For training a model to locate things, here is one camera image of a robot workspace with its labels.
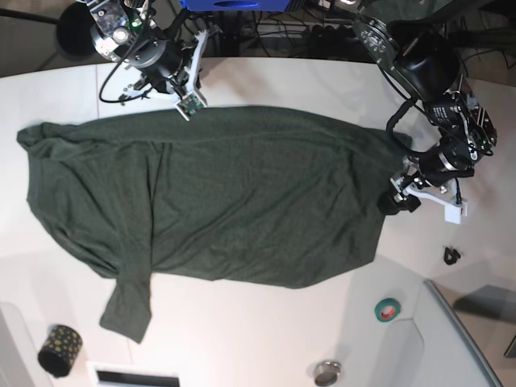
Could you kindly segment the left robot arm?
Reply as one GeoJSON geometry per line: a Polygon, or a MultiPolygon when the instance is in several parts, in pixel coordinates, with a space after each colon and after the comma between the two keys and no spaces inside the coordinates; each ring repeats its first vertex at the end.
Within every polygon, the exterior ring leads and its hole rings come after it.
{"type": "Polygon", "coordinates": [[[447,222],[461,223],[468,203],[460,179],[473,177],[475,165],[493,155],[497,130],[461,74],[456,52],[430,23],[386,24],[359,15],[353,29],[404,100],[386,124],[389,139],[405,154],[403,167],[391,178],[379,208],[386,215],[413,212],[427,199],[443,206],[447,222]],[[418,110],[440,134],[426,151],[414,150],[394,132],[410,109],[418,110]]]}

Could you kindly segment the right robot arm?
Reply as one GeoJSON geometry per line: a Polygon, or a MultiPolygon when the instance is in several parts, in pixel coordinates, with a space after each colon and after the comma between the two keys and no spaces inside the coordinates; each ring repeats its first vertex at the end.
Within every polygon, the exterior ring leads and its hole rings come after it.
{"type": "Polygon", "coordinates": [[[115,100],[103,96],[108,83],[104,81],[99,91],[102,102],[129,102],[155,90],[177,96],[180,104],[189,100],[206,104],[198,73],[209,32],[200,30],[189,42],[179,37],[190,10],[181,9],[162,29],[154,21],[151,1],[87,1],[85,6],[94,21],[90,33],[96,51],[117,67],[127,65],[140,71],[140,79],[115,100]]]}

